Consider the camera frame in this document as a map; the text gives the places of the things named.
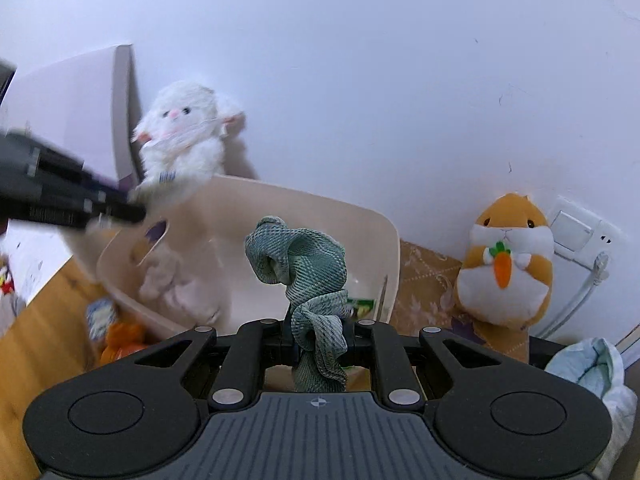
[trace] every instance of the plush lamb face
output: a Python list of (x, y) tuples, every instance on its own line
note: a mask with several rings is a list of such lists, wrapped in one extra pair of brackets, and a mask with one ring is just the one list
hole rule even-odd
[(197, 83), (178, 81), (163, 88), (151, 110), (134, 130), (133, 140), (167, 140), (193, 130), (218, 114), (213, 90)]

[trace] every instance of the hamster plush face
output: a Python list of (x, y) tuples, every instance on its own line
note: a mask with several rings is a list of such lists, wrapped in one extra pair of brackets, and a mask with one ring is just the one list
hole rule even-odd
[(526, 196), (509, 193), (491, 204), (471, 229), (471, 244), (493, 247), (504, 242), (518, 253), (540, 254), (551, 259), (553, 233), (545, 216)]
[(167, 140), (188, 132), (218, 114), (213, 90), (188, 81), (178, 81), (160, 91), (151, 110), (135, 129), (133, 140)]

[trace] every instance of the white cable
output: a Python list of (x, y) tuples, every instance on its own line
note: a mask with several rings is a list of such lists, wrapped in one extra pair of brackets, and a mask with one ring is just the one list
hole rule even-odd
[(595, 288), (607, 279), (609, 273), (605, 269), (608, 263), (609, 255), (607, 253), (603, 252), (596, 256), (596, 259), (593, 263), (593, 270), (580, 287), (580, 290), (578, 290), (578, 292), (571, 298), (569, 303), (567, 303), (567, 305), (558, 313), (554, 320), (549, 323), (549, 325), (542, 331), (542, 333), (538, 337), (546, 339), (552, 336), (560, 327), (564, 326), (576, 312), (578, 312), (582, 308), (591, 294), (593, 294)]

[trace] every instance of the orange carrot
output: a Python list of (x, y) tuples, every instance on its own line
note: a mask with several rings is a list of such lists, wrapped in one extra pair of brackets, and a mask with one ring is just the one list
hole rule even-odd
[(500, 288), (507, 288), (511, 280), (511, 255), (505, 251), (494, 258), (495, 281)]

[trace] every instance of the green leaves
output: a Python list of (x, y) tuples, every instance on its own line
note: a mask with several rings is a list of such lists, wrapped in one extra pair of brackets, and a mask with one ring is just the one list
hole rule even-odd
[(499, 253), (511, 254), (511, 249), (507, 249), (502, 241), (498, 242), (495, 247), (489, 248), (489, 254), (495, 258)]

